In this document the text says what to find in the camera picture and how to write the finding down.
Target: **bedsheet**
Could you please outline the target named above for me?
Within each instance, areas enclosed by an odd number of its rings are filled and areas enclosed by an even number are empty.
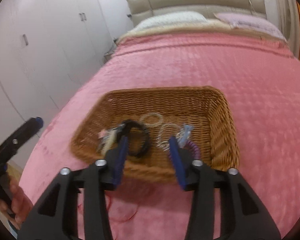
[[[240,172],[285,236],[300,217],[300,62],[278,41],[222,33],[127,38],[44,131],[21,187],[35,203],[61,168],[87,166],[71,154],[69,143],[104,93],[205,85],[226,95],[241,151]],[[178,185],[124,179],[118,191],[107,194],[114,239],[184,239],[192,194]],[[84,238],[82,199],[78,214]]]

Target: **bed headboard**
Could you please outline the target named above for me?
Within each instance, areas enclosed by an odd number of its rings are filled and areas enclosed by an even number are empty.
[[[149,17],[176,11],[196,11],[206,18],[215,18],[214,13],[236,12],[255,15],[264,19],[264,0],[127,0],[133,25]]]

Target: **wicker basket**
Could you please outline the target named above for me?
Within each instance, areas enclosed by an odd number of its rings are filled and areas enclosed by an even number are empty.
[[[77,129],[71,141],[73,154],[92,163],[102,158],[96,149],[102,129],[117,127],[123,120],[140,120],[147,113],[160,113],[163,123],[191,124],[195,128],[191,140],[201,151],[201,159],[214,169],[226,171],[239,165],[239,149],[228,102],[223,93],[210,86],[116,90],[105,94],[92,108]],[[155,122],[149,117],[147,122]],[[150,128],[152,147],[142,158],[128,156],[125,176],[152,182],[175,181],[175,172],[167,152],[155,145],[160,126]],[[177,131],[164,131],[167,139]],[[131,132],[129,148],[136,150],[142,139],[140,133]]]

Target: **wardrobe door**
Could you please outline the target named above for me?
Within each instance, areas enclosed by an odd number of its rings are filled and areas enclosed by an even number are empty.
[[[46,95],[49,105],[62,109],[81,85],[72,77],[63,49],[49,32],[47,24],[53,22],[54,17],[47,13],[44,1],[13,0],[15,48],[20,52],[25,74],[31,83]]]
[[[21,60],[18,57],[18,53],[13,49],[15,32],[12,27],[13,18],[11,17],[10,3],[11,0],[3,0],[0,3],[0,145],[26,120],[14,106],[3,85],[5,82],[2,81],[11,80],[14,82],[18,80],[18,75],[15,75],[15,69],[21,68]],[[7,70],[3,72],[5,76],[2,76],[2,69]],[[23,88],[27,88],[22,84],[22,81],[23,79],[20,78],[20,85]],[[38,140],[38,135],[33,136],[18,150],[18,154],[12,160],[18,166],[24,168]]]
[[[45,0],[44,4],[51,17],[46,26],[63,48],[71,68],[71,78],[85,84],[100,69],[101,64],[77,0]]]
[[[80,10],[84,14],[84,23],[89,38],[100,60],[113,44],[100,7],[99,0],[77,0]]]
[[[32,32],[42,34],[42,29],[34,30],[39,26],[33,9],[34,0],[3,0],[0,4],[0,81],[12,104],[24,120],[40,116],[45,121],[45,127],[58,113],[58,107],[47,93],[43,82],[34,78],[38,68],[44,67],[38,56],[38,49],[30,47]],[[27,21],[33,23],[32,29],[25,26],[28,31],[29,46],[22,47],[22,29],[20,26]]]

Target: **white pillow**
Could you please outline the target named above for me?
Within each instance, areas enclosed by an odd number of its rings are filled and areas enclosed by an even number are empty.
[[[279,29],[266,19],[239,13],[215,13],[214,15],[234,28],[252,29],[287,41]]]
[[[207,22],[207,19],[200,13],[192,11],[174,12],[150,17],[140,22],[133,30],[140,31],[153,27],[164,25],[173,25],[178,23],[200,23]]]

